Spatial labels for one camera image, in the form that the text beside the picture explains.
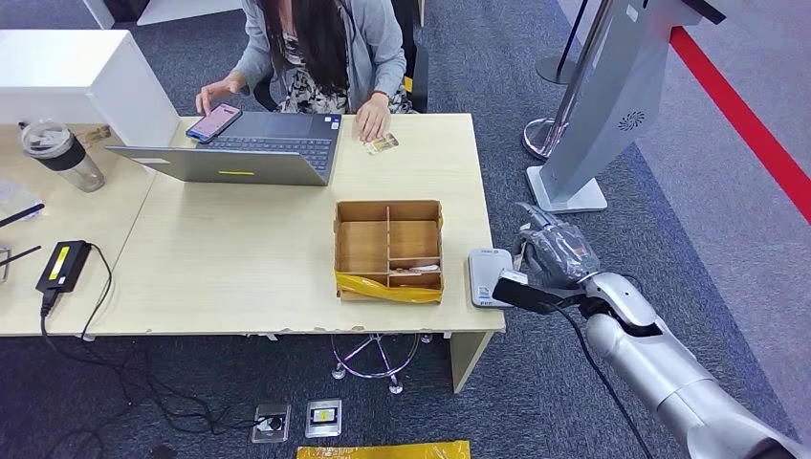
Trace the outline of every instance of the yellow bag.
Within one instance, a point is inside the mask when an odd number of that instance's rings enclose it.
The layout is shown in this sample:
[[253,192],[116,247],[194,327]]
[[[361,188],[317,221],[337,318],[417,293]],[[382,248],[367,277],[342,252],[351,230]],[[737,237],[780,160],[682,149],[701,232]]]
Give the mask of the yellow bag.
[[457,440],[393,447],[302,447],[296,459],[471,459],[471,443]]
[[359,275],[335,273],[335,280],[341,290],[403,303],[431,303],[442,299],[441,290],[420,287],[386,287],[380,282]]

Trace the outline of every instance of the black pen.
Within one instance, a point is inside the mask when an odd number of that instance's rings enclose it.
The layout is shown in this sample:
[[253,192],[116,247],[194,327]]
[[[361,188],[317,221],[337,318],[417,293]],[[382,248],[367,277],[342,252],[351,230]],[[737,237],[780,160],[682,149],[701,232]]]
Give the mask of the black pen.
[[0,261],[0,268],[3,268],[4,266],[8,265],[12,261],[18,260],[18,259],[24,257],[25,255],[28,255],[29,253],[33,253],[33,252],[38,251],[40,249],[42,249],[42,246],[36,246],[36,247],[28,249],[26,251],[22,251],[22,252],[18,253],[15,256],[10,256],[9,258],[6,258],[5,260]]
[[35,213],[35,212],[38,212],[38,211],[42,210],[43,208],[45,208],[45,205],[42,204],[42,203],[39,203],[36,206],[26,208],[25,210],[23,210],[21,212],[17,212],[17,213],[15,213],[14,215],[12,215],[9,218],[4,218],[3,220],[0,220],[0,228],[3,228],[5,225],[8,225],[9,223],[14,223],[17,220],[23,219],[23,218],[31,215],[32,213]]

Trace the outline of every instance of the speaker grille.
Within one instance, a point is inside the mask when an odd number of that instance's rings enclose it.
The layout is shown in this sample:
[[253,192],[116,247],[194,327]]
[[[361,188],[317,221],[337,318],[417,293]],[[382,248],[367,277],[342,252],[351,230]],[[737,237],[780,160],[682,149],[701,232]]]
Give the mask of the speaker grille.
[[621,131],[632,131],[642,125],[642,121],[644,120],[645,113],[636,110],[625,115],[623,119],[620,120],[620,124],[617,127],[619,127]]

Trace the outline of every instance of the silver laptop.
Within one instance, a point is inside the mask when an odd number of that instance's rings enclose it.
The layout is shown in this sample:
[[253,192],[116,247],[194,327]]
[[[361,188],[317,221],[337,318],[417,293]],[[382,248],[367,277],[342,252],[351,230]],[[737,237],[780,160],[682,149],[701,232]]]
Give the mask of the silver laptop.
[[108,146],[184,182],[327,186],[340,115],[244,112],[196,148]]

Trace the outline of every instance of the gray kiosk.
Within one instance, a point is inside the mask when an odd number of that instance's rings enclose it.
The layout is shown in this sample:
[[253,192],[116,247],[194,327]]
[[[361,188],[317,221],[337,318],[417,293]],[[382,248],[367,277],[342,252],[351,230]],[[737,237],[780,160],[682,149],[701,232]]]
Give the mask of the gray kiosk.
[[549,159],[527,169],[540,208],[607,207],[594,177],[656,120],[670,31],[702,17],[725,19],[705,0],[602,0],[558,114],[524,128],[527,150]]

